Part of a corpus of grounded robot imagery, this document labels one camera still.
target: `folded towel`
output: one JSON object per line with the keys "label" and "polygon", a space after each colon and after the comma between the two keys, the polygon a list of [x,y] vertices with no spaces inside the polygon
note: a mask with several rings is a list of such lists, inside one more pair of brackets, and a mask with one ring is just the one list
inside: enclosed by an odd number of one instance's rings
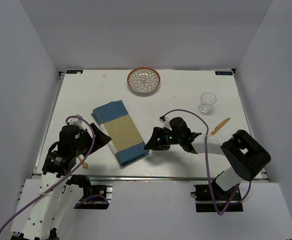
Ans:
{"label": "folded towel", "polygon": [[121,166],[149,152],[144,150],[144,140],[121,100],[95,108],[91,116],[101,131],[111,137],[108,145]]}

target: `clear drinking glass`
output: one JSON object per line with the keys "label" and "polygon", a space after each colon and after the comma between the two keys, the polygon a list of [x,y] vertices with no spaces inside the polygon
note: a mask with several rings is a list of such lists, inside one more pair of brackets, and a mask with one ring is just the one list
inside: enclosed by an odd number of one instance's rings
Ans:
{"label": "clear drinking glass", "polygon": [[204,92],[200,96],[199,110],[204,114],[209,113],[213,109],[216,101],[217,98],[214,94],[212,94],[211,92]]}

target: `decorative plate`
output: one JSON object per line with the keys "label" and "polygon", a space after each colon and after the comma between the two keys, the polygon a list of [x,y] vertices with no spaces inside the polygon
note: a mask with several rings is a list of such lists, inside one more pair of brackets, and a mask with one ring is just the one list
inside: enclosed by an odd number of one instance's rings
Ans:
{"label": "decorative plate", "polygon": [[139,93],[149,93],[160,85],[161,77],[157,71],[149,67],[140,67],[127,76],[128,86]]}

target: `table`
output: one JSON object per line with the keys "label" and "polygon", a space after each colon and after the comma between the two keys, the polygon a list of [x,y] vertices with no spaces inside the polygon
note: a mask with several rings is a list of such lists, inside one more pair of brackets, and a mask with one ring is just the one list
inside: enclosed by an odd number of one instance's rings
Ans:
{"label": "table", "polygon": [[[238,129],[249,132],[242,103],[233,75],[216,75],[215,71],[158,70],[160,86],[152,93],[136,93],[127,85],[130,70],[83,70],[82,74],[65,74],[58,99],[35,173],[41,174],[49,147],[59,139],[59,132],[70,115],[80,114],[93,122],[93,109],[111,101],[122,100],[145,143],[153,127],[161,127],[159,117],[172,109],[185,109],[201,114],[211,130],[226,118],[230,121],[215,135],[229,136]],[[202,93],[211,92],[217,97],[214,112],[200,113],[198,106]],[[167,117],[182,117],[193,132],[205,133],[206,128],[196,117],[174,112]],[[169,151],[154,151],[125,167],[120,167],[108,146],[90,155],[88,169],[76,173],[87,176],[151,177],[206,179],[204,154],[190,154],[174,145]],[[217,176],[230,164],[226,157],[210,154],[210,174]]]}

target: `white wall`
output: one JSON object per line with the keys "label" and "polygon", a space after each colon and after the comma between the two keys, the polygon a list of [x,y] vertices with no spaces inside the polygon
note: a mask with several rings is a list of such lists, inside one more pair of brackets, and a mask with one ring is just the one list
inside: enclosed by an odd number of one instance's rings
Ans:
{"label": "white wall", "polygon": [[20,0],[59,71],[235,68],[272,0]]}
{"label": "white wall", "polygon": [[57,85],[58,72],[21,3],[0,0],[0,227],[31,176]]}
{"label": "white wall", "polygon": [[272,156],[267,173],[292,217],[292,0],[274,0],[237,78],[252,131]]}

